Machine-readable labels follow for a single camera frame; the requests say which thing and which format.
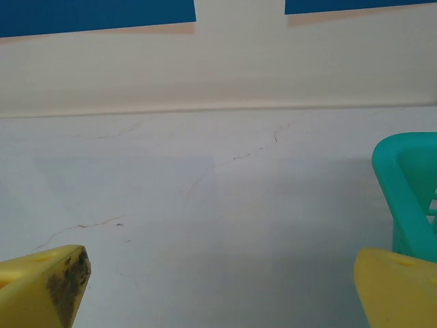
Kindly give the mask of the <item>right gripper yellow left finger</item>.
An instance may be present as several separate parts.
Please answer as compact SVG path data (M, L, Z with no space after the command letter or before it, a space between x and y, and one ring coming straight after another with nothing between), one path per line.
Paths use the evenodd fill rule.
M91 264L82 245L65 245L1 263L2 327L71 327Z

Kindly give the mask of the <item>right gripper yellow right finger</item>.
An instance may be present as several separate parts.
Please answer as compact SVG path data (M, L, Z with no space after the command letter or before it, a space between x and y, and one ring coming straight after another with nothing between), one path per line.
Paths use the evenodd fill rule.
M370 327L436 327L435 263L362 249L354 284Z

